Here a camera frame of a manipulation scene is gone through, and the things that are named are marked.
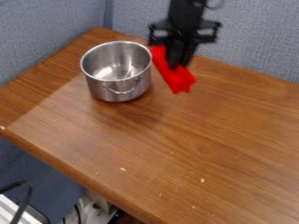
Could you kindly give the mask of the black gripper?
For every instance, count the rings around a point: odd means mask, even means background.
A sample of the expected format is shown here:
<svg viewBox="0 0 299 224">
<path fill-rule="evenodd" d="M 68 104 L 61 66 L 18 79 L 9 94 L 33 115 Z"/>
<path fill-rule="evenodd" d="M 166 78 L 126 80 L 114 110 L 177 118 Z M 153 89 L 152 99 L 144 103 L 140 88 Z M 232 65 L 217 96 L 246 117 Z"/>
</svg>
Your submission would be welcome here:
<svg viewBox="0 0 299 224">
<path fill-rule="evenodd" d="M 198 43 L 213 43 L 221 27 L 218 21 L 202 17 L 206 9 L 216 10 L 218 6 L 209 7 L 209 0 L 170 0 L 166 18 L 149 24 L 149 44 L 162 44 L 166 40 L 166 62 L 173 70 L 181 61 L 186 67 Z M 190 39 L 184 44 L 180 40 Z"/>
</svg>

